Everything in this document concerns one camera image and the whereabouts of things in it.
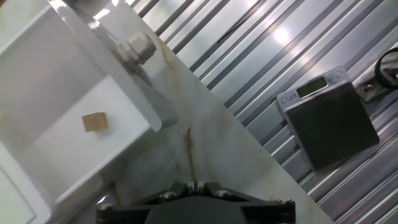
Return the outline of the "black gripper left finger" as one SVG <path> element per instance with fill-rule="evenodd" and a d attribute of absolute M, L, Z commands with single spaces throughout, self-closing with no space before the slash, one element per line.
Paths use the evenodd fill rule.
<path fill-rule="evenodd" d="M 193 184 L 174 183 L 169 189 L 156 192 L 129 205 L 102 203 L 96 209 L 97 224 L 145 223 L 158 205 L 193 196 L 196 182 Z"/>

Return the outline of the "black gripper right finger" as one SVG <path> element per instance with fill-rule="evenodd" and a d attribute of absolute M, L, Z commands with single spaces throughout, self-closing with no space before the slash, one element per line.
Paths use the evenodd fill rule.
<path fill-rule="evenodd" d="M 292 199 L 263 200 L 224 188 L 216 182 L 205 182 L 201 187 L 196 182 L 196 194 L 226 202 L 221 208 L 225 208 L 229 216 L 244 218 L 245 223 L 295 223 L 295 201 Z"/>

